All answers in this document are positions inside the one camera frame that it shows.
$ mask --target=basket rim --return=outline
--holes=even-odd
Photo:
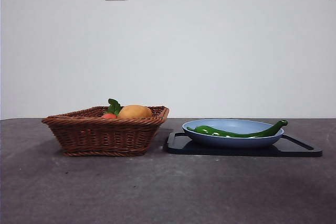
[[[94,106],[84,110],[72,111],[68,113],[50,115],[42,119],[42,123],[47,125],[60,124],[60,125],[76,125],[76,124],[98,124],[98,125],[159,125],[166,121],[169,109],[165,106],[148,106],[148,108],[162,108],[159,115],[151,118],[141,119],[104,119],[99,116],[66,116],[69,113],[77,113],[93,109],[107,108],[106,106]]]

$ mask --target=red tomato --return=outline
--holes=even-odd
[[[115,114],[112,114],[112,113],[106,113],[106,114],[102,115],[101,118],[113,119],[113,118],[117,118],[117,116]]]

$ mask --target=white wall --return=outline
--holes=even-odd
[[[2,0],[1,113],[336,117],[335,0]]]

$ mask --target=orange fruit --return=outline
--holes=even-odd
[[[139,119],[151,117],[151,109],[141,105],[127,105],[123,107],[118,114],[118,119]]]

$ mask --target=green leaf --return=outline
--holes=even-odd
[[[114,106],[114,104],[111,104],[111,105],[108,107],[107,111],[113,114],[114,111],[115,111],[115,106]]]
[[[111,105],[113,105],[113,104],[117,104],[118,102],[115,100],[115,99],[109,99],[109,101],[108,101]]]
[[[120,112],[120,110],[121,110],[121,106],[120,106],[120,104],[118,103],[118,104],[116,104],[115,107],[116,107],[116,109],[115,109],[115,111],[114,111],[114,114],[118,116],[118,114],[119,114],[119,112]]]
[[[108,102],[109,102],[110,106],[109,106],[109,108],[107,109],[107,111],[108,111],[109,113],[118,115],[119,112],[120,112],[120,110],[121,110],[120,103],[117,102],[117,100],[112,99],[112,98],[110,98]]]

